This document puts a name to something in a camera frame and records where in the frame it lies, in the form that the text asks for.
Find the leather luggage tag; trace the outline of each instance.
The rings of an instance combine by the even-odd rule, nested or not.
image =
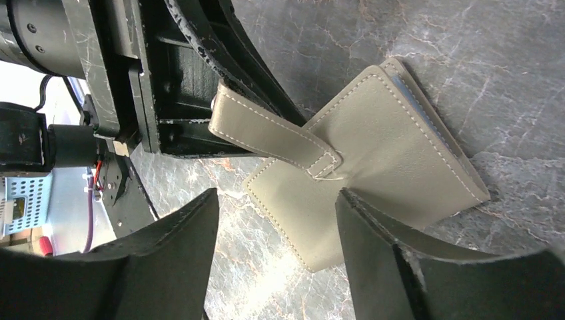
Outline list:
[[[335,214],[343,187],[414,228],[490,198],[396,59],[365,69],[304,127],[220,84],[209,129],[270,157],[245,189],[312,272],[343,262]]]

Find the cylindrical motor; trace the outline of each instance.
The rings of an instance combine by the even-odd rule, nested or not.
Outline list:
[[[50,125],[47,134],[54,154],[53,167],[90,167],[98,159],[94,129],[78,125]]]
[[[85,78],[61,0],[0,0],[0,60]]]

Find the gray marble countertop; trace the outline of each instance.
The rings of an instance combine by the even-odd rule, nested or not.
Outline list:
[[[565,4],[561,0],[233,0],[275,77],[310,117],[365,67],[401,57],[493,200],[426,232],[517,253],[565,245]],[[132,156],[166,215],[221,200],[211,319],[354,319],[343,265],[305,271],[243,191],[257,158]]]

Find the bolt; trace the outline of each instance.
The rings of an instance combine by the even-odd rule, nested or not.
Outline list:
[[[31,33],[36,33],[36,32],[37,32],[37,28],[36,28],[34,25],[32,25],[31,23],[28,23],[28,24],[27,24],[27,29],[28,29],[29,32],[31,32]]]

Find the purple cable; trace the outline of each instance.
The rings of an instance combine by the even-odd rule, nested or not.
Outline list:
[[[93,212],[93,190],[94,190],[94,177],[92,174],[88,175],[88,206],[89,206],[89,231],[87,235],[87,244],[85,245],[85,250],[83,253],[87,253],[90,251],[92,247],[92,237],[94,234],[94,212]]]

